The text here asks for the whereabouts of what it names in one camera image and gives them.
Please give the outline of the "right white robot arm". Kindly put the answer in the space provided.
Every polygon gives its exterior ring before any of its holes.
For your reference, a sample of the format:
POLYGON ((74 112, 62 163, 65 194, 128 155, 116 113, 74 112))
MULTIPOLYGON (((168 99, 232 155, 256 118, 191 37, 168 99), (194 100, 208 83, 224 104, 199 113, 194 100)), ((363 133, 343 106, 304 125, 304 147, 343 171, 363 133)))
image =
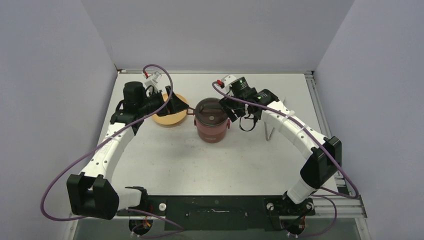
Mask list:
POLYGON ((341 141, 313 130, 274 93, 268 89, 257 91, 244 77, 227 75, 212 86, 217 92, 225 90, 219 103, 232 122, 241 118, 260 120, 282 134, 305 158, 299 180, 283 194, 283 209, 289 214, 297 213, 303 202, 339 170, 341 141))

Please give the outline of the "red steel bowl tall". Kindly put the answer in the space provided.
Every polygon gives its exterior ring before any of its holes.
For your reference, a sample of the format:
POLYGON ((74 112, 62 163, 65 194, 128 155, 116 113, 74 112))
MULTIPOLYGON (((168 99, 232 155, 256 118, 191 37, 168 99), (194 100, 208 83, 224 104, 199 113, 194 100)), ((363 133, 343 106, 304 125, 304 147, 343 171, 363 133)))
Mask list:
POLYGON ((206 143, 210 143, 210 144, 215 144, 218 143, 220 141, 222 141, 224 139, 224 137, 226 136, 226 131, 220 131, 220 132, 213 132, 211 134, 209 133, 204 133, 202 131, 200 131, 199 129, 197 130, 198 136, 206 143))

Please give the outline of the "grey transparent lid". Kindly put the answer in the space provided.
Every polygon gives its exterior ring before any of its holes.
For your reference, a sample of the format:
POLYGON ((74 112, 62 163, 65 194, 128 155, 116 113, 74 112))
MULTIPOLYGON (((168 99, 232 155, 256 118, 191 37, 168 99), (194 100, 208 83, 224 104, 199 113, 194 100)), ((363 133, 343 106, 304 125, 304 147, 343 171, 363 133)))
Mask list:
POLYGON ((200 124, 207 127, 217 127, 228 120, 220 99, 215 97, 202 99, 195 107, 194 116, 200 124))

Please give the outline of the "orange plastic plate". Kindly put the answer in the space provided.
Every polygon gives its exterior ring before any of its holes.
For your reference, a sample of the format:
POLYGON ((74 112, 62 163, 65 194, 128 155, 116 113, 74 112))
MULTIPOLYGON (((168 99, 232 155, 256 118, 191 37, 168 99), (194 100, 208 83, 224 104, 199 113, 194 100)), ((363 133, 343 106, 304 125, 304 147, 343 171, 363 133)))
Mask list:
POLYGON ((172 128, 181 124, 187 116, 187 109, 180 111, 175 114, 169 114, 166 116, 153 115, 152 120, 161 127, 172 128))

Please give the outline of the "red steel bowl with handles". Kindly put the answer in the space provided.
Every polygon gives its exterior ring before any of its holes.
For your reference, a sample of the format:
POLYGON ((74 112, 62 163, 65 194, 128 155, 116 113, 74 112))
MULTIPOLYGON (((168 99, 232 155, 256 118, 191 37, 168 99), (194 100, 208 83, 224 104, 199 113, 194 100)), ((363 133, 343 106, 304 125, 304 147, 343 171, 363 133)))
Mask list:
POLYGON ((185 113, 194 117, 194 125, 198 130, 217 129, 217 132, 218 130, 225 132, 231 125, 227 114, 218 107, 189 108, 185 113))

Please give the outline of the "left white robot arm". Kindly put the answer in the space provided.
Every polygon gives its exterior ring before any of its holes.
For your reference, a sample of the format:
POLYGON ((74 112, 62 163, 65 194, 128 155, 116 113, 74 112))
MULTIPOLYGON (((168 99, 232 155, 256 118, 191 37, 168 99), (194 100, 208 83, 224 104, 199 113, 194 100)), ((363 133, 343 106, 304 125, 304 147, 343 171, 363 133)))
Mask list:
POLYGON ((148 193, 144 187, 127 186, 115 189, 111 179, 130 141, 146 118, 164 117, 184 112, 189 105, 166 86, 168 98, 160 90, 147 91, 141 82, 127 82, 123 99, 117 104, 103 140, 88 164, 79 174, 71 174, 66 187, 74 215, 111 220, 117 212, 130 208, 136 215, 148 211, 148 193))

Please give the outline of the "metal tongs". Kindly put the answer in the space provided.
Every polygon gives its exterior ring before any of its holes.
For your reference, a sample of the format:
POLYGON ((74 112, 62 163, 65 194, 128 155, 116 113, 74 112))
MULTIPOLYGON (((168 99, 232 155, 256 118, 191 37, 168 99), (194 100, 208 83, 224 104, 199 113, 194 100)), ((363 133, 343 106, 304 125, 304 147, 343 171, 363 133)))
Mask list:
MULTIPOLYGON (((269 108, 275 109, 278 112, 284 113, 286 111, 285 107, 282 107, 284 105, 284 101, 286 100, 285 97, 280 99, 278 102, 274 101, 268 105, 269 108)), ((264 125, 264 132, 265 132, 265 139, 267 142, 269 142, 273 136, 275 128, 271 125, 268 125, 267 122, 263 122, 264 125)))

